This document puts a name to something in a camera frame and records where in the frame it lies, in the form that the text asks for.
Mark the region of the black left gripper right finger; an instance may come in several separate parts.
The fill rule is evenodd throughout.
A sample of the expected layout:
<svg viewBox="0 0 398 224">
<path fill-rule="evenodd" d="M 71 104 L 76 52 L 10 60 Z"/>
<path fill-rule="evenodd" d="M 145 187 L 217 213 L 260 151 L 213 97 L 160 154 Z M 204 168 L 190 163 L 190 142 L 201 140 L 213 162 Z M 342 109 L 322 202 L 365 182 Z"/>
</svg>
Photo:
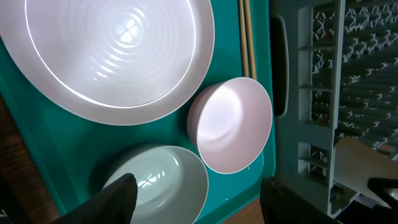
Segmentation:
<svg viewBox="0 0 398 224">
<path fill-rule="evenodd" d="M 273 177 L 262 180 L 259 201 L 265 224 L 339 224 Z"/>
</svg>

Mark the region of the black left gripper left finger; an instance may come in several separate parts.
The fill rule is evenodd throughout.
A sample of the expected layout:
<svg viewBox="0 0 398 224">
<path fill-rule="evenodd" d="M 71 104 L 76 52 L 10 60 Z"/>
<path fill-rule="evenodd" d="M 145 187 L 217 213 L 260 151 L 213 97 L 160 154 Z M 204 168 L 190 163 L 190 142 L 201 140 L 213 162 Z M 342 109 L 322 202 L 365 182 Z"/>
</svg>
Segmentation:
<svg viewBox="0 0 398 224">
<path fill-rule="evenodd" d="M 137 182 L 127 173 L 109 184 L 93 198 L 54 220 L 56 224 L 130 223 L 136 209 Z"/>
</svg>

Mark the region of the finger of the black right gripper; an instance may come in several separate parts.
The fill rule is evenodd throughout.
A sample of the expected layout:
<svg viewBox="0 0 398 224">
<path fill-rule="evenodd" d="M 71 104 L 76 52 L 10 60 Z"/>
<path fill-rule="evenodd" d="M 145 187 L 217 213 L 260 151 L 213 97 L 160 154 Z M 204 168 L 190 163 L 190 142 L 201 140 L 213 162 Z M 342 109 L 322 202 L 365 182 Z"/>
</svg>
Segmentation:
<svg viewBox="0 0 398 224">
<path fill-rule="evenodd" d="M 397 179 L 371 177 L 368 180 L 368 189 L 383 201 L 397 201 Z"/>
</svg>

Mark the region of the grey bowl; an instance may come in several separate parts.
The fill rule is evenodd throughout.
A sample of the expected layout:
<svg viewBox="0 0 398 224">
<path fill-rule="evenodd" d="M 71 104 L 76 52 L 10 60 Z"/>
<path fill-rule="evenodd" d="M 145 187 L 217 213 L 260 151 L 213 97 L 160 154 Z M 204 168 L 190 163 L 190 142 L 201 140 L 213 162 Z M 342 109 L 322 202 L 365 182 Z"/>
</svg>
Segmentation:
<svg viewBox="0 0 398 224">
<path fill-rule="evenodd" d="M 209 191 L 206 165 L 180 146 L 142 144 L 128 149 L 111 166 L 104 186 L 131 173 L 137 182 L 131 223 L 192 224 Z"/>
</svg>

